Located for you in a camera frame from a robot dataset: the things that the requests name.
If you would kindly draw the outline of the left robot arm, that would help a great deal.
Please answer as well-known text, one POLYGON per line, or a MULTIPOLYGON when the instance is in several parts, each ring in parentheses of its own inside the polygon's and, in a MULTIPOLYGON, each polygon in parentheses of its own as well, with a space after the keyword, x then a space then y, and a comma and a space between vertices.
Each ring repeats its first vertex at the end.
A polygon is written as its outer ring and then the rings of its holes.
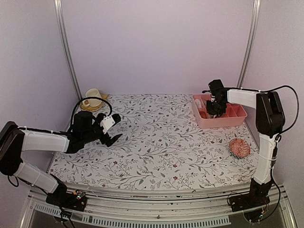
POLYGON ((100 113, 93 116, 91 112, 80 111, 74 116, 67 132, 20 127, 9 121, 0 132, 0 172, 44 190, 49 204, 83 211, 87 199, 81 191, 68 193, 67 186, 59 178, 23 161, 21 153, 47 151, 74 154, 96 140, 109 147, 121 137, 120 134, 114 137, 108 134, 110 128, 120 121, 119 114, 100 113))

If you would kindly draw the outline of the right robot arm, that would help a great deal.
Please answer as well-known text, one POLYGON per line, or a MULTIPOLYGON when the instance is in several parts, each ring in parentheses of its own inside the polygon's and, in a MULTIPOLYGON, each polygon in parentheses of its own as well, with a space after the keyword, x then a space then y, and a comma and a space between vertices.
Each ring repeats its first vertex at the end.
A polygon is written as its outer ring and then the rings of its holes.
POLYGON ((268 192, 274 184, 273 168, 277 156, 277 144, 285 124, 285 115, 277 92, 224 87, 220 79, 209 83, 211 100, 207 101, 207 113, 221 116, 227 104, 239 104, 255 109, 256 128, 259 133, 259 158, 249 193, 228 198, 232 211, 240 211, 266 205, 268 192))

